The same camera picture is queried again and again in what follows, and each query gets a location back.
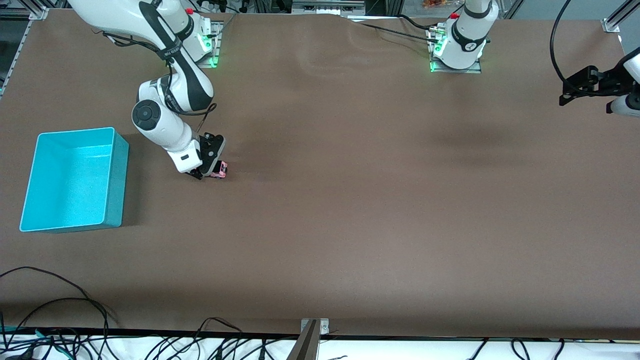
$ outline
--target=brown table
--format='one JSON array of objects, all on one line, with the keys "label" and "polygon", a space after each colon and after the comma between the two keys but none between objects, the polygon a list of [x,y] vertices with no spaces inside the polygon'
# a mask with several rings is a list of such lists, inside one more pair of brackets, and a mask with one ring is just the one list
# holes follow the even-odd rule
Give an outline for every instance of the brown table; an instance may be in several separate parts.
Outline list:
[{"label": "brown table", "polygon": [[[0,101],[0,270],[67,276],[128,328],[224,316],[295,333],[318,316],[338,334],[637,338],[640,122],[609,99],[557,105],[551,25],[496,22],[483,73],[463,75],[340,17],[239,15],[206,70],[219,106],[203,130],[228,138],[229,175],[197,181],[131,124],[162,62],[53,10]],[[595,21],[563,22],[557,52],[567,75],[622,55]],[[20,233],[37,134],[102,126],[131,146],[123,226]],[[12,324],[75,295],[0,281]],[[30,324],[101,326],[81,304]]]}]

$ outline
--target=empty turquoise plastic container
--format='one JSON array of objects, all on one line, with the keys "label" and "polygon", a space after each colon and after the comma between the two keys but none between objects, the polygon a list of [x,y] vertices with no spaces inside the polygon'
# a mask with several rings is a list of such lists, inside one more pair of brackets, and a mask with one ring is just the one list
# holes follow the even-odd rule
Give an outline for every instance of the empty turquoise plastic container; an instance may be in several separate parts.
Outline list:
[{"label": "empty turquoise plastic container", "polygon": [[128,158],[112,127],[38,135],[20,231],[120,226]]}]

